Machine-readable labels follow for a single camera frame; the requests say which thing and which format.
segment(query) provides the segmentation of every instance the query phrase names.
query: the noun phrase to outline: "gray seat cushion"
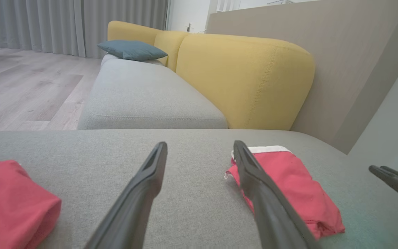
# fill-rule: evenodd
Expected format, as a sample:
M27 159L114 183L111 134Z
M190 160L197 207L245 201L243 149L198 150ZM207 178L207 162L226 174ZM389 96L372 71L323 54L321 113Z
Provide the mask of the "gray seat cushion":
M164 66L109 60L93 85L78 129L226 129L207 98Z
M92 130L0 132L0 160L17 160L62 199L58 223L40 248L82 248L159 141L168 144L162 190L153 202L145 248L260 248L254 216L224 172L235 139L283 145L296 154L341 210L345 234L325 248L398 248L398 194L367 165L313 137L262 130Z

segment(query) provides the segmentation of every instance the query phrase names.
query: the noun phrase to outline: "folded red cloth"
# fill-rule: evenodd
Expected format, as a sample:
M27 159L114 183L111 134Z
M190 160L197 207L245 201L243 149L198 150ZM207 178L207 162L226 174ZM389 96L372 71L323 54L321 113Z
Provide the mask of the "folded red cloth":
M282 146L249 147L264 171L273 179L316 239L344 233L340 211L320 184L313 180L302 161ZM240 185L234 158L227 172ZM253 203L244 198L254 212Z
M13 160L0 162L0 248L36 248L52 231L61 200Z

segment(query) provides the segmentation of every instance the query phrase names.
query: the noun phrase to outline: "floor plank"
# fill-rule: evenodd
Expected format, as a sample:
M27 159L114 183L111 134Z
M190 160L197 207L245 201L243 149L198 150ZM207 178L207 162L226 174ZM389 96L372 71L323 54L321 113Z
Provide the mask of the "floor plank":
M100 64L0 48L0 131L76 129Z

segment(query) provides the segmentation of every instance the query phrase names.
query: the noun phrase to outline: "blue cushion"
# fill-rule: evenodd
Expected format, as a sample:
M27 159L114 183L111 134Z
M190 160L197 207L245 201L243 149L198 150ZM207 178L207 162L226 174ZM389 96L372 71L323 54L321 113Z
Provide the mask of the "blue cushion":
M98 44L102 50L119 58L133 61L147 61L166 57L167 53L142 41L104 41Z

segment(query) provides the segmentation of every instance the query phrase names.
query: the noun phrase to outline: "gray curtain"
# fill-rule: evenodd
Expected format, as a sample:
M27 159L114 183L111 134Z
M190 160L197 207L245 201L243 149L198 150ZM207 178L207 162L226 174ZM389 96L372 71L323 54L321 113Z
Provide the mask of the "gray curtain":
M168 0L0 0L0 47L101 58L112 20L165 28Z

